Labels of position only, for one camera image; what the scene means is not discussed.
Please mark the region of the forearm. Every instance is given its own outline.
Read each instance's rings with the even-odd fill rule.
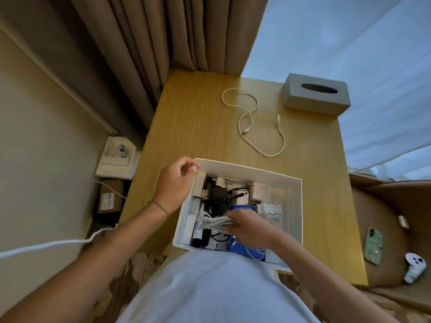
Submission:
[[[9,310],[0,322],[77,322],[166,219],[150,204]]]
[[[331,322],[397,322],[287,233],[275,237],[272,251],[292,269]]]

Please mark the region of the brown armchair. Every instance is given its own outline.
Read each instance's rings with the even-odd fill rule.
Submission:
[[[413,285],[403,282],[407,252],[417,253],[431,265],[431,180],[385,182],[353,173],[350,184],[363,247],[369,227],[384,238],[381,265],[365,261],[367,291],[431,314],[428,272]],[[398,215],[407,218],[410,229],[400,226]]]

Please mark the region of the cardboard box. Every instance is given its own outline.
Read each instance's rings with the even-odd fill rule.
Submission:
[[[230,177],[240,181],[252,182],[257,181],[272,186],[271,197],[272,201],[277,201],[283,207],[283,230],[293,236],[299,243],[303,243],[303,222],[302,222],[302,180],[285,176],[283,174],[245,167],[242,165],[224,163],[212,160],[197,158],[196,161],[200,164],[200,173],[206,173],[212,177]],[[173,239],[174,247],[188,249],[191,251],[213,251],[207,249],[197,249],[190,246],[187,241],[190,241],[191,235],[185,236],[185,233],[190,234],[190,229],[187,229],[187,217],[192,214],[194,200],[194,190],[202,190],[202,186],[197,186],[197,182],[202,182],[195,178],[190,195],[181,206],[180,216],[178,218],[177,228]],[[271,268],[291,272],[290,268],[283,263],[275,254],[271,254],[270,258],[274,263],[262,262]]]
[[[341,115],[350,107],[343,81],[289,74],[281,93],[286,108]]]
[[[103,183],[107,184],[116,192],[123,195],[124,182],[121,179],[109,179],[102,180]],[[121,212],[123,206],[123,198],[120,195],[114,193],[111,189],[105,185],[100,185],[100,199],[98,213],[111,213]]]

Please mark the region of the white sheer curtain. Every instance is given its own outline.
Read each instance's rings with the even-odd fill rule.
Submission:
[[[269,0],[243,76],[347,82],[347,164],[382,178],[431,176],[431,0]]]

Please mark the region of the white t-shirt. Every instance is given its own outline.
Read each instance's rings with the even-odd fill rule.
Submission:
[[[258,260],[189,251],[137,293],[117,322],[319,322]]]

